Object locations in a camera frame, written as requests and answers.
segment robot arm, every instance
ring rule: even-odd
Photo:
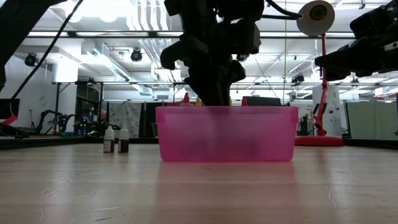
[[[180,16],[183,35],[164,49],[162,66],[174,70],[175,62],[183,61],[189,68],[185,82],[204,104],[229,105],[231,84],[246,77],[232,54],[243,58],[259,52],[260,32],[255,22],[262,17],[264,1],[166,0],[165,6],[169,15]],[[216,16],[223,21],[218,23]]]
[[[315,59],[325,68],[328,81],[344,79],[351,72],[366,77],[398,70],[398,0],[363,14],[350,28],[356,38],[351,45]]]
[[[43,111],[40,114],[40,120],[39,120],[39,123],[37,124],[36,130],[35,130],[36,134],[40,134],[41,133],[42,128],[43,128],[44,118],[48,114],[54,114],[55,115],[54,121],[60,126],[60,132],[61,133],[65,132],[67,130],[67,124],[68,124],[69,119],[71,117],[75,116],[74,114],[64,115],[64,114],[61,114],[61,113],[56,113],[55,111],[52,111],[52,110]]]
[[[0,7],[0,91],[6,82],[4,66],[46,10],[66,0],[7,0]]]

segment plastic bin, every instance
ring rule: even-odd
[[[156,108],[160,156],[168,162],[266,162],[293,158],[298,108]]]

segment black cable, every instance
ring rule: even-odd
[[[277,15],[262,15],[263,19],[282,19],[282,20],[298,20],[299,18],[291,16],[277,16]]]
[[[296,17],[297,19],[300,19],[303,17],[303,15],[295,12],[289,12],[288,10],[283,9],[280,7],[278,4],[276,4],[273,0],[266,0],[266,2],[272,6],[274,9],[276,9],[278,12],[282,13],[283,15],[290,16],[290,17]]]
[[[22,89],[25,87],[25,85],[27,84],[27,82],[33,77],[33,75],[38,71],[38,69],[42,66],[42,64],[44,63],[45,59],[47,58],[47,56],[49,55],[49,53],[51,52],[52,48],[54,47],[55,43],[57,42],[57,40],[59,39],[59,37],[61,36],[64,28],[67,26],[69,20],[72,18],[72,16],[74,15],[74,13],[77,11],[77,9],[79,8],[79,6],[83,3],[84,0],[79,0],[76,3],[76,6],[73,8],[72,12],[69,14],[69,16],[65,19],[65,21],[63,22],[61,28],[59,29],[58,33],[56,34],[56,36],[54,37],[52,43],[50,44],[50,46],[48,47],[48,49],[46,50],[46,52],[44,53],[43,57],[40,59],[40,61],[38,62],[38,64],[36,65],[36,67],[31,71],[31,73],[26,77],[26,79],[24,80],[24,82],[20,85],[20,87],[18,88],[18,90],[14,93],[14,95],[11,97],[10,103],[15,100],[18,96],[18,94],[22,91]]]
[[[311,134],[311,132],[313,132],[313,131],[315,131],[316,130],[316,128],[313,128],[311,131],[309,131],[308,133],[307,133],[307,136],[309,136],[310,134]]]

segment white bottle cap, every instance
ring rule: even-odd
[[[112,126],[108,126],[107,130],[105,131],[105,140],[114,140],[114,131]]]
[[[123,125],[119,133],[119,140],[129,140],[129,130]]]

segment table surface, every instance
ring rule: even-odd
[[[188,164],[161,162],[158,145],[0,151],[0,223],[398,223],[398,152]]]

